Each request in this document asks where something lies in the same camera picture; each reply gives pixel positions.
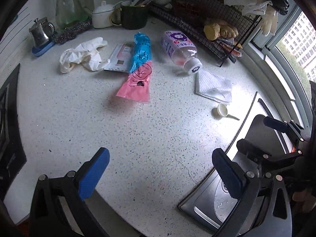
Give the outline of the person's right hand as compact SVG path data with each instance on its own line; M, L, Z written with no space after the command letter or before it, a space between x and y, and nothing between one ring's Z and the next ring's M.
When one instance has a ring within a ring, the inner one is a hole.
M311 191L306 189L302 192L295 192L292 200L302 204L302 212L308 213L312 211L316 204L316 198L311 194Z

